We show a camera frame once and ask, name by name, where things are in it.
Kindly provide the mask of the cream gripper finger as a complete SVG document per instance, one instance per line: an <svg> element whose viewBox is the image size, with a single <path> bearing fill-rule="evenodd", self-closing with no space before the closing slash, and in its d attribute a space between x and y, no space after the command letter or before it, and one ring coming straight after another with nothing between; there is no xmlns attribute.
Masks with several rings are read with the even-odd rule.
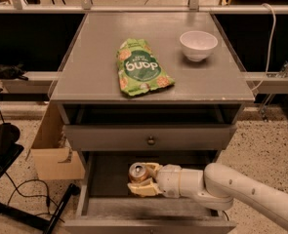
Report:
<svg viewBox="0 0 288 234"><path fill-rule="evenodd" d="M158 163L146 163L147 177L156 179L158 172L163 168L162 165Z"/></svg>
<svg viewBox="0 0 288 234"><path fill-rule="evenodd" d="M129 182L127 186L133 194L141 197L151 197L162 194L158 184L155 183L152 178L138 182Z"/></svg>

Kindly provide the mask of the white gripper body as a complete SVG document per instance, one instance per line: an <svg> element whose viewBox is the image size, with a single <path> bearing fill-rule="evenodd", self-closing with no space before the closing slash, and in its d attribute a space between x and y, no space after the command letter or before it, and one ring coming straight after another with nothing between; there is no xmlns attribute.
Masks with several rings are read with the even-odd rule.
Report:
<svg viewBox="0 0 288 234"><path fill-rule="evenodd" d="M157 172L156 182L164 197L180 197L181 170L177 165L165 165Z"/></svg>

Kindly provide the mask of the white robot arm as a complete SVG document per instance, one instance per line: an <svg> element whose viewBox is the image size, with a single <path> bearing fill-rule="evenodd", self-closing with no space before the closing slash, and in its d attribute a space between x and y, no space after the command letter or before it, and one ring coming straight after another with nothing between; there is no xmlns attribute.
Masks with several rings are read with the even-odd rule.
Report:
<svg viewBox="0 0 288 234"><path fill-rule="evenodd" d="M288 194L219 163L203 170L137 162L129 168L128 188L139 196L187 197L205 208L225 211L235 199L288 231Z"/></svg>

